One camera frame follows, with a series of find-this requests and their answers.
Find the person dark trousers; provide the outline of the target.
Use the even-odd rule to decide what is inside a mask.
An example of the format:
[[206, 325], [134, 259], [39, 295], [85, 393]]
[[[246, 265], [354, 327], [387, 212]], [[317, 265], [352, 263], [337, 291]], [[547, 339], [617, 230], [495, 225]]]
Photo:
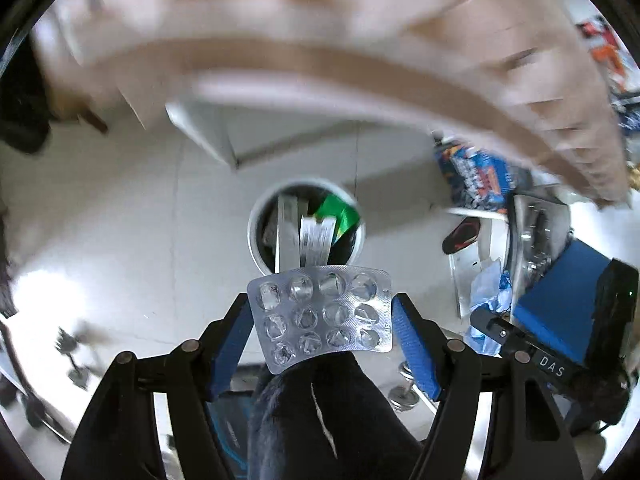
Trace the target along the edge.
[[260, 374], [248, 420], [250, 479], [407, 479], [421, 452], [350, 352]]

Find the checkered brown tablecloth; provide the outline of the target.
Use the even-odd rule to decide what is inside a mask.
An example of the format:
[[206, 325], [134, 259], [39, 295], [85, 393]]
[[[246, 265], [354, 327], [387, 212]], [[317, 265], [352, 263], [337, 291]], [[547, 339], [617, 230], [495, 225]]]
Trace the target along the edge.
[[352, 115], [628, 196], [608, 86], [554, 0], [54, 0], [32, 41], [65, 118], [186, 99]]

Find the blue printed carton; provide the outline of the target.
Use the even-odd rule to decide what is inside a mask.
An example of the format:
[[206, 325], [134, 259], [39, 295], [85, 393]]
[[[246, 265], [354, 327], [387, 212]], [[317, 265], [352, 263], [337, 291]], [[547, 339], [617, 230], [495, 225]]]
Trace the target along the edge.
[[459, 208], [505, 212], [506, 198], [516, 188], [512, 169], [502, 158], [460, 143], [434, 148], [437, 166]]

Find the silver pill blister pack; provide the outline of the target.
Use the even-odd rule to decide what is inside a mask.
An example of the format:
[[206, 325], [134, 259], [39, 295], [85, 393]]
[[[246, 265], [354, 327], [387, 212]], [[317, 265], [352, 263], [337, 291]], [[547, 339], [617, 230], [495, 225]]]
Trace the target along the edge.
[[255, 330], [273, 375], [335, 352], [393, 348], [390, 274], [360, 266], [310, 266], [247, 285]]

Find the white medicine box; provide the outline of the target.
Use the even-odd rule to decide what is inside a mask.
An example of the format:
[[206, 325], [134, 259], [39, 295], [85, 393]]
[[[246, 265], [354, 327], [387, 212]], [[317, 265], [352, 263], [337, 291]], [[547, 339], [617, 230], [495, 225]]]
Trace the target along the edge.
[[299, 203], [298, 198], [282, 194], [277, 203], [276, 272], [297, 269], [299, 253]]

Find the dumbbell left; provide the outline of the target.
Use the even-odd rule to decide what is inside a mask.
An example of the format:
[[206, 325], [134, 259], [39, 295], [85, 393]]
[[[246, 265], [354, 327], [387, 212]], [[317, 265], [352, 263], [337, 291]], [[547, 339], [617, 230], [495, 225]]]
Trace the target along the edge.
[[61, 356], [65, 356], [70, 361], [67, 378], [75, 387], [87, 390], [92, 371], [88, 366], [78, 364], [75, 360], [74, 353], [79, 349], [78, 340], [60, 328], [56, 337], [55, 348]]

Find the red black slipper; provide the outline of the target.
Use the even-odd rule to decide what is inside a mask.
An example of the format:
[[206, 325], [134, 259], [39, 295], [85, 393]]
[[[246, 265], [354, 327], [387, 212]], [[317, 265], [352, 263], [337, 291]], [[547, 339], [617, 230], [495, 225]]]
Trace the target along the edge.
[[452, 255], [477, 241], [482, 222], [479, 218], [465, 217], [442, 241], [442, 252]]

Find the dumbbell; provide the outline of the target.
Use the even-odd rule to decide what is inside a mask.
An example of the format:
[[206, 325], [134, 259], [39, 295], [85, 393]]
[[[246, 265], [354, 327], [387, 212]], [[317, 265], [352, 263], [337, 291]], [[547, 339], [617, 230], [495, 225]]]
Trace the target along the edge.
[[407, 361], [402, 361], [399, 364], [398, 372], [405, 382], [391, 388], [387, 399], [396, 411], [408, 412], [421, 402], [421, 398], [416, 391], [416, 383]]
[[74, 353], [79, 349], [78, 340], [60, 328], [56, 337], [55, 348], [61, 356], [65, 356], [70, 361], [67, 378], [75, 387], [87, 390], [92, 371], [88, 366], [78, 364], [75, 360]]

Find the grey medicine box sleeve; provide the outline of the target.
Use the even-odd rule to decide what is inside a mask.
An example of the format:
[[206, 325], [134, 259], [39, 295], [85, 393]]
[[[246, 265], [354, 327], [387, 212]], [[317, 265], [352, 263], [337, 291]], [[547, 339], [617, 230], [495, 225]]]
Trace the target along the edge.
[[335, 217], [318, 219], [303, 217], [300, 219], [299, 253], [300, 264], [306, 266], [325, 266], [333, 245]]

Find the white round trash bin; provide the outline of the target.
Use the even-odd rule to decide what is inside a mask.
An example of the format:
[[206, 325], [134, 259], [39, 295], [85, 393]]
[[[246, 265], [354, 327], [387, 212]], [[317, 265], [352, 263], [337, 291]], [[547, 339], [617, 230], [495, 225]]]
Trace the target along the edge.
[[250, 255], [261, 274], [357, 261], [366, 238], [363, 213], [346, 188], [298, 178], [267, 191], [247, 225]]

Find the dumbbell right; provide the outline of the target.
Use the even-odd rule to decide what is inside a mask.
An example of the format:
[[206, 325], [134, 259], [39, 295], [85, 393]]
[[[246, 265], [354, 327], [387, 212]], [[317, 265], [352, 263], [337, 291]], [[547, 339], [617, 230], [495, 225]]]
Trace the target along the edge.
[[421, 402], [421, 398], [416, 391], [416, 383], [407, 361], [402, 361], [399, 364], [398, 372], [405, 382], [391, 388], [387, 399], [396, 411], [408, 412]]

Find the white table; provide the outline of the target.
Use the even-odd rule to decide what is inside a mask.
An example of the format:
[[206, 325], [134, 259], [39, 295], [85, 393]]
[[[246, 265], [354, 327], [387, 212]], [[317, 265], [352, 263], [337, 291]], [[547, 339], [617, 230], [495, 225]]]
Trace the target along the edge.
[[172, 101], [165, 105], [170, 122], [224, 166], [239, 166], [219, 106], [202, 101]]

